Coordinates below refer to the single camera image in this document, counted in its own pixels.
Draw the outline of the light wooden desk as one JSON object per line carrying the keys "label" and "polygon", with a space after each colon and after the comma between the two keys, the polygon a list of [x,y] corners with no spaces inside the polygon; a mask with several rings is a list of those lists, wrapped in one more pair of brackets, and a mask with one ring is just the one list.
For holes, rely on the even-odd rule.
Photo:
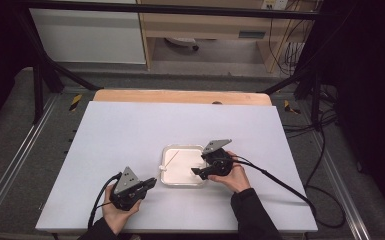
{"label": "light wooden desk", "polygon": [[[263,0],[137,0],[139,4],[205,6],[263,9]],[[313,0],[288,0],[285,10],[313,12]],[[275,70],[281,50],[288,42],[304,42],[305,32],[298,30],[298,22],[289,19],[229,18],[220,16],[140,15],[146,38],[195,38],[251,40],[257,43],[269,73]]]}

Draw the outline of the aluminium floor rail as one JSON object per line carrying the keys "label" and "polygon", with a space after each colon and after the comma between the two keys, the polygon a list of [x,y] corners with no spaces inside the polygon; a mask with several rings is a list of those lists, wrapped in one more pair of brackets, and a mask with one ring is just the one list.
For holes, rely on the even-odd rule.
{"label": "aluminium floor rail", "polygon": [[6,171],[0,178],[0,205],[2,204],[3,199],[11,188],[14,179],[18,175],[22,165],[24,164],[26,158],[28,157],[32,147],[34,146],[37,138],[42,132],[44,125],[46,124],[49,116],[51,115],[56,102],[59,100],[59,94],[52,94],[47,100],[44,108],[43,115],[37,120],[35,124],[31,126],[26,137],[23,139],[23,142],[17,149],[17,152],[11,159]]}
{"label": "aluminium floor rail", "polygon": [[366,228],[366,225],[361,218],[361,215],[351,197],[350,192],[336,168],[333,158],[327,148],[326,142],[323,139],[322,132],[313,132],[313,139],[317,144],[321,153],[321,162],[323,163],[325,172],[332,185],[337,199],[339,200],[355,240],[371,240],[370,234]]}

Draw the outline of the black metal frame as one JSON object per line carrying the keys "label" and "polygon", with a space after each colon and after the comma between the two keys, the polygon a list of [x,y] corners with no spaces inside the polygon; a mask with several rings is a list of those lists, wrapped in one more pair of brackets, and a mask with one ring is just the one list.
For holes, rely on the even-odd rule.
{"label": "black metal frame", "polygon": [[87,12],[121,12],[121,13],[144,13],[158,15],[188,15],[188,16],[220,16],[229,18],[257,18],[257,19],[294,19],[294,20],[326,20],[329,14],[320,12],[299,12],[286,10],[256,10],[246,8],[225,8],[205,6],[181,6],[163,4],[129,4],[129,3],[107,3],[107,2],[84,2],[84,1],[55,1],[55,0],[14,0],[13,10],[23,31],[28,36],[35,54],[38,56],[38,65],[33,68],[37,72],[40,67],[54,76],[57,73],[68,77],[80,86],[96,91],[99,86],[91,84],[75,75],[68,69],[57,64],[50,58],[35,30],[35,24],[29,22],[27,15],[30,9],[46,10],[70,10]]}

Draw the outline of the wall power outlet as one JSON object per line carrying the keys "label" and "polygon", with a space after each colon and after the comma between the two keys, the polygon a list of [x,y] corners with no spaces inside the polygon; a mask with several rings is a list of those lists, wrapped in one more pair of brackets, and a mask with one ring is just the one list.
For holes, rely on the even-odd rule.
{"label": "wall power outlet", "polygon": [[288,0],[263,0],[262,8],[268,10],[285,10]]}

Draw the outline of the thin wooden skewer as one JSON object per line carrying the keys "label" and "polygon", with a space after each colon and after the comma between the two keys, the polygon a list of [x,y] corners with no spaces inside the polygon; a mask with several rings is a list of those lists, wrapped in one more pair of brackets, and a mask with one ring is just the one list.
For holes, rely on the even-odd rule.
{"label": "thin wooden skewer", "polygon": [[[166,167],[166,171],[167,171],[167,167],[168,167],[169,164],[172,162],[172,160],[176,157],[176,155],[179,153],[179,151],[180,151],[180,150],[178,150],[178,151],[171,157],[171,159],[170,159],[166,164],[163,164],[163,166]],[[166,172],[166,171],[160,171],[160,170],[159,170],[159,172],[158,172],[156,178],[161,177],[162,174],[163,174],[164,172]]]}

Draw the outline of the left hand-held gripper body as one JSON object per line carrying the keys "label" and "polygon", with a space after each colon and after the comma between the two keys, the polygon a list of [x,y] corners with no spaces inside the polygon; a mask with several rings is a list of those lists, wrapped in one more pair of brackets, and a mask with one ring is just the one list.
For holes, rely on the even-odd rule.
{"label": "left hand-held gripper body", "polygon": [[126,167],[112,188],[110,201],[117,209],[129,211],[139,199],[146,196],[143,187],[144,182],[130,167]]}

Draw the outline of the person's left hand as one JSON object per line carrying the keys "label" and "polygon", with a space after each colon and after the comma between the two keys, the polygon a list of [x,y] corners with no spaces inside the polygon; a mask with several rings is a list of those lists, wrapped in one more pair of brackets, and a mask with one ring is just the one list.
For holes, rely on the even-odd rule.
{"label": "person's left hand", "polygon": [[111,231],[115,235],[118,235],[127,224],[129,218],[139,211],[141,201],[138,200],[128,211],[120,210],[110,202],[110,193],[111,191],[105,192],[105,200],[104,206],[102,207],[102,213]]}

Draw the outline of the white cabinet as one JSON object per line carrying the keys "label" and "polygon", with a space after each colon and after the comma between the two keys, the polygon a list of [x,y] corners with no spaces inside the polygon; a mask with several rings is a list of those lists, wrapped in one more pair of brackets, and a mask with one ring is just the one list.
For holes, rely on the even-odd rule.
{"label": "white cabinet", "polygon": [[57,62],[146,62],[133,13],[31,9],[47,54]]}

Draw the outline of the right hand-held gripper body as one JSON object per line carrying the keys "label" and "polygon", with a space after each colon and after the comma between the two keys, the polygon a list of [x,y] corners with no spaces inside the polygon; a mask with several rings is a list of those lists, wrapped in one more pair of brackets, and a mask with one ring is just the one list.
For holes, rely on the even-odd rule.
{"label": "right hand-held gripper body", "polygon": [[212,175],[228,175],[232,169],[233,160],[223,147],[231,142],[231,139],[211,140],[201,155],[207,163],[207,166],[203,169]]}

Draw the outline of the square metal tray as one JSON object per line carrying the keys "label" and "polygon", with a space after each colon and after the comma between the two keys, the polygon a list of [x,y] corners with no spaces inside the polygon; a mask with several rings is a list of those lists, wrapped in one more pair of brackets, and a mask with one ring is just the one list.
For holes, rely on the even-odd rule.
{"label": "square metal tray", "polygon": [[161,165],[166,164],[178,151],[179,153],[162,174],[160,180],[170,187],[200,187],[204,181],[195,175],[191,168],[203,169],[207,166],[202,159],[201,145],[169,145],[163,149]]}

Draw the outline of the person's right hand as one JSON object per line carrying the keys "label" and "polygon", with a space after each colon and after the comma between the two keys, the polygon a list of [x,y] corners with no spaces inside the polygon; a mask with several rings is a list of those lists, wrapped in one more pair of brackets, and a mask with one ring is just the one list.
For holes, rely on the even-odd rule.
{"label": "person's right hand", "polygon": [[209,175],[208,179],[217,183],[224,184],[234,193],[240,193],[244,190],[250,189],[251,185],[244,167],[240,163],[236,162],[237,155],[231,151],[228,151],[228,154],[234,160],[230,173],[226,176]]}

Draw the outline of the office chair base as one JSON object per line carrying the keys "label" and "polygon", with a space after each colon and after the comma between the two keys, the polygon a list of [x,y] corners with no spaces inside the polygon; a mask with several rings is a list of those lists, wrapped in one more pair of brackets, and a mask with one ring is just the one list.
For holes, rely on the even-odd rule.
{"label": "office chair base", "polygon": [[190,47],[194,51],[199,50],[199,46],[193,38],[166,38],[166,41],[183,47]]}

